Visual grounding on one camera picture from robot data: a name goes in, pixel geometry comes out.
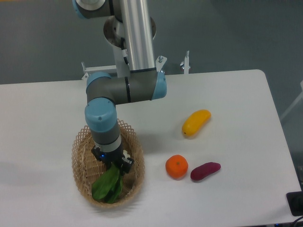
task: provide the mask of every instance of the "green leafy vegetable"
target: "green leafy vegetable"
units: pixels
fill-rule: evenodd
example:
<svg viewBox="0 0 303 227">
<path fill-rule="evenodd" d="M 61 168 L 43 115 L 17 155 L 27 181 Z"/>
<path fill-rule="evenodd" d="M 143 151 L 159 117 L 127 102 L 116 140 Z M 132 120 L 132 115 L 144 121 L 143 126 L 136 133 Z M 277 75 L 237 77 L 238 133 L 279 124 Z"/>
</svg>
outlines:
<svg viewBox="0 0 303 227">
<path fill-rule="evenodd" d="M 110 192 L 107 194 L 105 198 L 106 203 L 114 203 L 118 196 L 120 195 L 123 187 L 123 179 L 122 176 L 119 177 L 119 180 L 115 184 L 114 188 L 110 190 Z"/>
<path fill-rule="evenodd" d="M 101 200 L 108 192 L 115 188 L 118 178 L 120 176 L 120 170 L 112 164 L 111 167 L 102 174 L 91 186 L 91 195 L 94 200 Z"/>
</svg>

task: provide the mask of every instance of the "gray floor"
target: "gray floor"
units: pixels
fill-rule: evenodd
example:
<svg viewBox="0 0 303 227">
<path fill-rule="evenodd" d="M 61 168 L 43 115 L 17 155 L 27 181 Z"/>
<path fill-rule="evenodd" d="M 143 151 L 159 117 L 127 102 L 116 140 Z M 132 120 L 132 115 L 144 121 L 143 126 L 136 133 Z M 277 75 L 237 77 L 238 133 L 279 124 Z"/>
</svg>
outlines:
<svg viewBox="0 0 303 227">
<path fill-rule="evenodd" d="M 263 70 L 278 114 L 302 91 L 303 1 L 153 0 L 149 6 L 155 55 L 168 57 L 167 74 L 181 72 L 190 50 L 192 73 Z M 70 0 L 0 2 L 0 84 L 77 80 L 81 61 L 114 64 L 105 20 L 77 18 Z M 282 126 L 295 166 L 303 165 L 301 104 Z"/>
</svg>

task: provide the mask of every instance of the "white table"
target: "white table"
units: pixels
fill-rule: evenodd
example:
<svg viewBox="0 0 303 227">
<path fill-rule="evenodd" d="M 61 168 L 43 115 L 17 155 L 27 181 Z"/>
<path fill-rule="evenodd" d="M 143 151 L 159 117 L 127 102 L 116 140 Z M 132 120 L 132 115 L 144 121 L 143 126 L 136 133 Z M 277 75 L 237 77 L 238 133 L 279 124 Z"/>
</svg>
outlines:
<svg viewBox="0 0 303 227">
<path fill-rule="evenodd" d="M 0 220 L 10 227 L 238 227 L 295 220 L 285 194 L 299 191 L 266 77 L 259 70 L 167 76 L 164 99 L 117 106 L 144 149 L 145 181 L 126 206 L 100 210 L 78 192 L 71 146 L 85 125 L 85 82 L 0 86 Z M 208 109 L 194 139 L 184 120 Z M 181 181 L 166 160 L 183 155 Z M 206 162 L 221 170 L 200 183 L 190 171 Z"/>
</svg>

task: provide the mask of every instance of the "woven basket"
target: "woven basket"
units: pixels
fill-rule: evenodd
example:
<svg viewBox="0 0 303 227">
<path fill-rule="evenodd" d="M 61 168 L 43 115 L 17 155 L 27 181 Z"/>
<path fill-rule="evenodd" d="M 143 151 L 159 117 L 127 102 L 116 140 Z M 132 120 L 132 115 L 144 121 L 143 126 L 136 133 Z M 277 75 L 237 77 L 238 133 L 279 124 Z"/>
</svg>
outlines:
<svg viewBox="0 0 303 227">
<path fill-rule="evenodd" d="M 122 192 L 115 203 L 98 202 L 91 196 L 91 185 L 106 171 L 106 167 L 91 153 L 95 144 L 88 126 L 81 129 L 72 146 L 72 170 L 78 190 L 90 203 L 103 208 L 117 207 L 132 199 L 144 179 L 143 151 L 136 133 L 127 123 L 120 120 L 118 123 L 124 149 L 134 159 L 134 165 L 130 172 L 123 176 Z"/>
</svg>

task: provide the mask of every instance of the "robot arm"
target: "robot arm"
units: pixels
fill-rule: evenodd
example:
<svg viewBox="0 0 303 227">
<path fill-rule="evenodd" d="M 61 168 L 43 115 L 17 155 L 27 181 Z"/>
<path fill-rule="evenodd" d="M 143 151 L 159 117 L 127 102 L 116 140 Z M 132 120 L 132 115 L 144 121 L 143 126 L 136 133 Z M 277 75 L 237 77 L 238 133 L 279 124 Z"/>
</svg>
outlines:
<svg viewBox="0 0 303 227">
<path fill-rule="evenodd" d="M 116 40 L 121 49 L 126 46 L 128 74 L 112 79 L 106 73 L 96 72 L 88 78 L 85 119 L 95 142 L 92 153 L 96 159 L 107 165 L 113 162 L 128 173 L 134 161 L 123 155 L 116 105 L 166 95 L 165 76 L 155 67 L 147 1 L 73 0 L 73 4 L 83 17 L 103 17 L 110 13 L 117 23 L 123 24 L 124 37 L 116 35 Z"/>
</svg>

